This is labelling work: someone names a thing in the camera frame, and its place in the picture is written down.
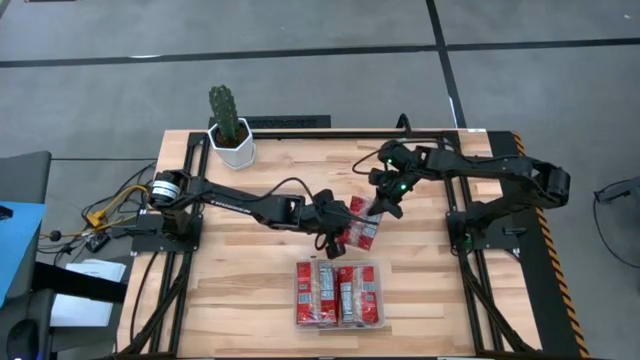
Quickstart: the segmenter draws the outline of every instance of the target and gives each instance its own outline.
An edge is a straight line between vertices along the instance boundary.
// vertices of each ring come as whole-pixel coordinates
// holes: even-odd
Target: black metal frame
[[[253,136],[255,139],[389,139],[389,138],[434,138],[437,140],[447,139],[449,142],[454,144],[458,149],[460,147],[460,140],[458,137],[457,131],[415,131],[411,129],[411,125],[409,124],[408,119],[406,117],[400,117],[397,123],[397,128],[402,128],[404,131],[295,131],[295,132],[254,132]],[[193,157],[195,152],[195,146],[197,146],[203,139],[206,138],[206,133],[204,132],[194,132],[189,134],[189,141],[187,147],[187,153],[185,155],[185,163],[184,169],[189,171],[191,165],[193,163]],[[198,175],[204,175],[206,172],[207,165],[207,157],[209,154],[209,142],[202,142],[202,152],[200,156],[200,163],[198,168]],[[469,184],[466,178],[461,178],[461,189],[463,199],[465,201],[465,205],[471,202],[471,193],[469,190]],[[454,192],[454,187],[451,179],[445,179],[444,181],[445,191],[447,194],[449,209],[451,211],[455,211],[458,208],[456,204],[456,197]],[[476,259],[476,265],[478,269],[478,278],[479,283],[477,285],[469,284],[465,281],[463,276],[463,290],[465,293],[465,300],[468,309],[469,322],[471,328],[471,334],[474,342],[474,350],[476,355],[480,356],[481,354],[488,354],[484,347],[484,341],[482,337],[482,331],[480,328],[480,321],[478,316],[478,309],[475,302],[474,289],[472,287],[476,287],[475,291],[479,291],[478,287],[481,288],[483,302],[490,302],[492,304],[493,297],[491,292],[491,284],[489,281],[489,274],[487,271],[486,260],[484,258],[484,253],[482,249],[474,250],[474,255]],[[193,252],[185,252],[183,258],[183,266],[187,266],[187,269],[190,269],[191,261],[193,257]],[[467,254],[459,253],[458,260],[460,267],[464,269],[465,267],[469,267],[469,260]],[[165,262],[165,268],[163,272],[161,290],[159,295],[159,303],[166,299],[169,291],[169,283],[171,281],[171,274],[173,272],[173,265],[175,262],[175,253],[168,253]],[[179,340],[180,340],[180,330],[182,324],[182,317],[184,313],[184,304],[186,300],[186,292],[187,286],[182,287],[176,297],[176,307],[175,307],[175,315],[173,319],[172,329],[171,329],[171,339],[169,344],[169,354],[177,354]],[[518,353],[507,353],[504,352],[504,345],[502,342],[502,335],[500,329],[497,324],[489,318],[489,323],[491,327],[491,338],[493,342],[493,356],[500,356],[504,358],[508,358],[511,356],[516,356]],[[157,353],[158,345],[160,340],[160,333],[162,332],[162,322],[160,321],[160,326],[156,327],[152,339],[151,339],[151,353]],[[563,328],[569,327],[570,324],[566,323]],[[572,356],[577,356],[577,352],[571,351]]]

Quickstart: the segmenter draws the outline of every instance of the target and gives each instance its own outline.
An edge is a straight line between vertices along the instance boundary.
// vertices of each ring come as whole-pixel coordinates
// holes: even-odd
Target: robotic arm
[[[473,202],[466,212],[449,213],[449,231],[453,231],[454,236],[467,231],[482,233],[491,222],[503,216],[533,206],[557,208],[569,200],[569,174],[550,163],[529,157],[463,156],[454,151],[425,146],[409,150],[402,142],[390,140],[381,147],[378,159],[396,170],[371,170],[369,183],[376,186],[376,201],[369,215],[388,211],[401,218],[403,213],[399,203],[420,179],[469,176],[505,179],[518,186],[519,191],[513,194],[488,203]]]
[[[305,204],[304,196],[272,192],[257,196],[212,183],[204,177],[192,177],[182,170],[169,170],[156,175],[149,204],[163,216],[163,233],[178,238],[187,232],[193,219],[193,214],[188,214],[185,208],[210,204],[252,216],[271,229],[324,235],[327,257],[344,255],[344,244],[335,241],[349,227],[352,217],[344,201],[335,200],[329,189],[313,195],[311,204]]]

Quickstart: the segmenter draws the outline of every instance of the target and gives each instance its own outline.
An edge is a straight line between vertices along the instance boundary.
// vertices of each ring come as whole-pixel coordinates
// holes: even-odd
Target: yellow and black warning tape
[[[516,146],[518,147],[518,155],[525,156],[524,146],[522,145],[522,139],[520,138],[520,135],[514,132],[513,138],[515,139]],[[558,286],[560,288],[560,292],[562,292],[562,300],[564,300],[564,303],[567,307],[567,314],[569,315],[569,319],[571,321],[571,327],[573,328],[573,332],[576,336],[576,342],[578,343],[578,347],[580,348],[580,356],[583,358],[588,358],[589,351],[587,350],[587,345],[584,341],[584,334],[582,333],[582,329],[580,328],[580,323],[578,322],[578,318],[576,317],[576,311],[573,306],[573,302],[571,302],[571,296],[569,296],[567,281],[565,280],[564,274],[562,273],[562,267],[560,266],[560,260],[558,259],[556,247],[553,244],[553,240],[551,239],[551,230],[549,229],[549,224],[547,223],[547,219],[545,218],[542,209],[539,207],[536,207],[535,209],[536,215],[538,216],[538,222],[540,223],[540,228],[542,229],[544,241],[547,244],[547,250],[549,252],[549,257],[551,258],[551,265],[556,272]]]

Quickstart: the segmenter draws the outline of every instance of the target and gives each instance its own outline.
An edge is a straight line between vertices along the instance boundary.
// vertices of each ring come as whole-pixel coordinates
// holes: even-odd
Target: blue object
[[[13,210],[13,217],[0,221],[0,307],[20,262],[42,221],[46,205],[0,201]]]

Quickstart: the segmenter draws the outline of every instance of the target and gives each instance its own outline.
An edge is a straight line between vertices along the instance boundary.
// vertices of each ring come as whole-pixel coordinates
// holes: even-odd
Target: cactus
[[[223,145],[236,147],[244,139],[239,138],[240,124],[238,112],[231,90],[224,86],[214,86],[209,91],[209,103],[213,110],[213,116],[218,123],[218,130]]]

